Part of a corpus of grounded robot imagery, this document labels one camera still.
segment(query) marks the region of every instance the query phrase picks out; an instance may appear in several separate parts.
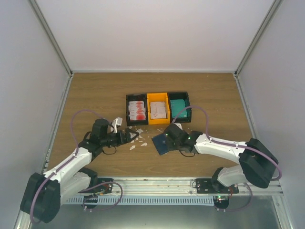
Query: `yellow bin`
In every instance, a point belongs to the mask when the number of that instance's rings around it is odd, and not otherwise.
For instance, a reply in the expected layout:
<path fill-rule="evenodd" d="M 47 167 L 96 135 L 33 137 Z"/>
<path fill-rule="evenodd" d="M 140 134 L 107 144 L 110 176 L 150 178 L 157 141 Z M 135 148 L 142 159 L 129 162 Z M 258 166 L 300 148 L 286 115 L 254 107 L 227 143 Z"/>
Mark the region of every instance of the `yellow bin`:
<path fill-rule="evenodd" d="M 150 102 L 165 102 L 166 118 L 151 119 L 151 106 Z M 167 93 L 149 93 L 147 94 L 147 108 L 148 108 L 148 124 L 169 124 L 170 123 L 170 106 L 168 104 Z"/>

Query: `white arm segment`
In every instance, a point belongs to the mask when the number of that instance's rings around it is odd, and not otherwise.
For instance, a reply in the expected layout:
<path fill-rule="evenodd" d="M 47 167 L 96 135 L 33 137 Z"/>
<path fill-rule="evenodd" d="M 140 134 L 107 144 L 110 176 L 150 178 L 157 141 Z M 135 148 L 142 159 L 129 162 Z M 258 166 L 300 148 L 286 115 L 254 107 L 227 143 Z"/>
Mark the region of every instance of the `white arm segment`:
<path fill-rule="evenodd" d="M 217 141 L 230 143 L 230 144 L 238 144 L 242 146 L 246 146 L 245 142 L 232 142 L 228 140 L 223 140 L 219 138 L 212 138 Z M 236 148 L 236 147 L 230 147 L 230 146 L 224 146 L 221 144 L 210 142 L 210 140 L 207 138 L 205 134 L 200 135 L 195 144 L 195 149 L 199 154 L 211 154 L 214 156 L 219 156 L 225 159 L 228 159 L 230 161 L 234 161 L 235 163 L 239 164 L 239 154 L 244 151 L 242 148 Z"/>
<path fill-rule="evenodd" d="M 44 173 L 45 177 L 48 177 L 52 172 L 55 172 L 57 168 L 59 168 L 62 164 L 64 164 L 66 161 L 68 161 L 71 157 L 74 156 L 75 151 L 68 156 L 66 159 L 64 159 L 60 164 L 58 164 L 53 169 L 47 171 Z M 51 180 L 58 180 L 58 182 L 61 184 L 61 186 L 64 186 L 65 183 L 70 180 L 74 174 L 76 174 L 81 168 L 83 168 L 85 165 L 89 164 L 91 162 L 92 154 L 85 148 L 79 148 L 77 156 L 68 163 L 64 168 L 62 168 L 57 174 L 55 174 Z"/>
<path fill-rule="evenodd" d="M 226 187 L 229 187 L 233 184 L 248 182 L 241 166 L 223 168 L 218 174 L 217 180 Z"/>
<path fill-rule="evenodd" d="M 64 186 L 61 185 L 61 205 L 67 202 L 79 191 L 86 189 L 91 178 L 85 173 L 76 173 Z"/>

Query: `stack of cards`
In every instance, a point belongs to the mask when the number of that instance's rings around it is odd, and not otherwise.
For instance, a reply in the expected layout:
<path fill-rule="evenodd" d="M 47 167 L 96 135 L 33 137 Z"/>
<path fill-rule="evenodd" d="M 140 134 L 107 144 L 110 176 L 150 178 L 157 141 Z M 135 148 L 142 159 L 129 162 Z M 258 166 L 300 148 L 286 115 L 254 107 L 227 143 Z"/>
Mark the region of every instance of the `stack of cards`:
<path fill-rule="evenodd" d="M 151 102 L 151 119 L 166 118 L 165 102 Z"/>
<path fill-rule="evenodd" d="M 171 108 L 172 108 L 172 118 L 175 118 L 178 113 L 185 108 L 185 101 L 183 99 L 174 99 L 170 100 Z M 184 110 L 180 115 L 179 118 L 186 118 L 187 112 Z"/>
<path fill-rule="evenodd" d="M 130 101 L 128 109 L 130 121 L 146 119 L 144 101 Z"/>

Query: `paper scrap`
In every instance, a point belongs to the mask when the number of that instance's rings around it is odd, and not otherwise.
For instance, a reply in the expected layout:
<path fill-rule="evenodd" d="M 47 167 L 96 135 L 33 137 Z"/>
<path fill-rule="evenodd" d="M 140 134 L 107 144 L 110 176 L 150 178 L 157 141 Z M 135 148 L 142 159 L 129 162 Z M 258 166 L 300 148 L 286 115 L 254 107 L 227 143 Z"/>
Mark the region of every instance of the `paper scrap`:
<path fill-rule="evenodd" d="M 141 134 L 141 133 L 144 132 L 144 131 L 143 131 L 142 129 L 138 129 L 137 132 L 138 132 L 139 134 Z"/>
<path fill-rule="evenodd" d="M 130 138 L 133 138 L 136 134 L 130 133 Z"/>

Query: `aluminum frame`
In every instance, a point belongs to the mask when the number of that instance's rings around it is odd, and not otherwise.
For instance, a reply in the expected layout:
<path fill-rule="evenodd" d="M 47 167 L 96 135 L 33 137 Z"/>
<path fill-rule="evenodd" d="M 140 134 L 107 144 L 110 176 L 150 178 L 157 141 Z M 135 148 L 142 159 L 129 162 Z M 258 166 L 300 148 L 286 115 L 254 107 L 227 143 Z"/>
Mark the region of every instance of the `aluminum frame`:
<path fill-rule="evenodd" d="M 29 214 L 19 210 L 14 229 L 29 229 L 31 227 L 32 224 Z"/>
<path fill-rule="evenodd" d="M 41 23 L 41 26 L 43 27 L 44 31 L 46 32 L 46 35 L 48 36 L 51 44 L 53 45 L 57 55 L 59 56 L 63 66 L 64 66 L 64 68 L 66 69 L 69 76 L 72 76 L 73 72 L 72 72 L 71 68 L 69 67 L 69 64 L 68 64 L 66 58 L 64 57 L 64 55 L 63 55 L 63 53 L 62 53 L 62 51 L 61 51 L 61 49 L 60 49 L 60 47 L 57 43 L 52 31 L 51 31 L 46 19 L 44 18 L 43 13 L 41 12 L 37 1 L 36 0 L 28 0 L 28 2 L 30 4 L 30 6 L 32 7 L 35 15 L 37 16 L 38 21 Z"/>
<path fill-rule="evenodd" d="M 295 229 L 289 207 L 284 196 L 272 196 L 277 218 L 283 229 Z"/>
<path fill-rule="evenodd" d="M 124 190 L 125 196 L 218 196 L 218 193 L 198 194 L 193 187 L 198 177 L 112 177 Z M 271 181 L 268 188 L 258 188 L 250 183 L 254 196 L 282 196 L 282 188 L 278 181 Z M 249 190 L 239 184 L 239 193 L 235 196 L 248 196 Z M 118 186 L 112 187 L 111 195 L 121 193 Z"/>
<path fill-rule="evenodd" d="M 247 120 L 248 120 L 248 124 L 249 124 L 249 127 L 250 127 L 252 137 L 257 138 L 257 131 L 256 131 L 256 128 L 255 128 L 255 125 L 254 125 L 254 122 L 253 122 L 253 118 L 251 116 L 251 112 L 250 112 L 250 109 L 249 109 L 248 102 L 247 102 L 247 100 L 244 96 L 243 87 L 240 84 L 237 75 L 234 73 L 233 76 L 234 76 L 234 79 L 235 79 L 235 82 L 236 82 L 236 85 L 237 85 L 237 88 L 238 88 L 240 98 L 242 100 L 242 104 L 243 104 L 243 107 L 244 107 L 244 112 L 245 112 Z"/>
<path fill-rule="evenodd" d="M 259 29 L 257 30 L 255 36 L 253 37 L 249 48 L 247 49 L 246 53 L 244 54 L 242 61 L 239 63 L 235 73 L 236 73 L 236 77 L 238 77 L 239 73 L 241 72 L 241 70 L 243 69 L 245 63 L 247 62 L 249 56 L 251 55 L 253 49 L 255 48 L 255 46 L 257 45 L 257 43 L 259 42 L 260 38 L 262 37 L 265 29 L 268 27 L 270 21 L 272 20 L 272 18 L 274 17 L 277 9 L 280 7 L 281 3 L 283 0 L 274 0 L 274 2 L 272 3 L 271 7 L 269 8 L 268 13 L 266 14 L 263 22 L 261 23 Z"/>
<path fill-rule="evenodd" d="M 74 73 L 234 73 L 232 70 L 224 71 L 206 71 L 206 70 L 146 70 L 146 69 L 130 69 L 130 70 L 73 70 Z"/>
<path fill-rule="evenodd" d="M 74 74 L 72 74 L 71 77 L 68 78 L 68 80 L 66 82 L 65 89 L 62 93 L 60 106 L 57 110 L 56 117 L 55 117 L 55 120 L 54 120 L 54 125 L 53 125 L 53 128 L 52 128 L 50 143 L 48 145 L 48 149 L 47 149 L 47 153 L 46 153 L 46 156 L 45 156 L 43 167 L 41 169 L 42 173 L 46 171 L 46 169 L 49 165 L 49 159 L 50 159 L 51 152 L 52 152 L 52 149 L 53 149 L 53 145 L 54 145 L 55 137 L 56 137 L 56 134 L 57 134 L 57 130 L 58 130 L 59 124 L 61 122 L 61 116 L 62 116 L 64 107 L 65 107 L 65 104 L 66 104 L 66 100 L 67 100 L 67 97 L 68 97 L 68 93 L 69 93 L 69 89 L 70 89 L 73 77 L 74 77 Z"/>

